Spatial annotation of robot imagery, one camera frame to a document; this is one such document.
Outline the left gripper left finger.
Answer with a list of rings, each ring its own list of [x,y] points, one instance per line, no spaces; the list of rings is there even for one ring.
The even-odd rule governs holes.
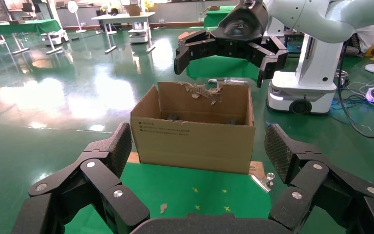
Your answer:
[[[62,234],[87,206],[114,234],[131,233],[150,218],[147,206],[121,180],[131,147],[128,123],[110,138],[91,142],[75,162],[31,186],[12,233]]]

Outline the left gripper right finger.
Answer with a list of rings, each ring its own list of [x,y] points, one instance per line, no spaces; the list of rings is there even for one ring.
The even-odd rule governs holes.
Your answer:
[[[374,234],[374,184],[335,166],[313,144],[290,138],[278,124],[268,126],[264,148],[287,185],[271,220],[298,234],[319,207],[349,234]]]

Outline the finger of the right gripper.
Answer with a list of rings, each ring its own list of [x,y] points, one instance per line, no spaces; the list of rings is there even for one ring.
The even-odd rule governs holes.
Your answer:
[[[261,88],[264,80],[272,79],[276,71],[285,67],[289,52],[276,36],[269,37],[262,44],[249,42],[246,48],[246,60],[259,69],[256,80],[258,88]]]
[[[192,60],[214,56],[218,51],[218,39],[205,30],[183,33],[173,62],[174,73],[180,75]]]

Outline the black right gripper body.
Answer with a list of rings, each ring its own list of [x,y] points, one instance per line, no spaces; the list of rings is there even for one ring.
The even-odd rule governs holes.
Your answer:
[[[269,15],[261,0],[242,0],[210,32],[215,39],[215,55],[245,59],[251,53],[249,43],[260,44]]]

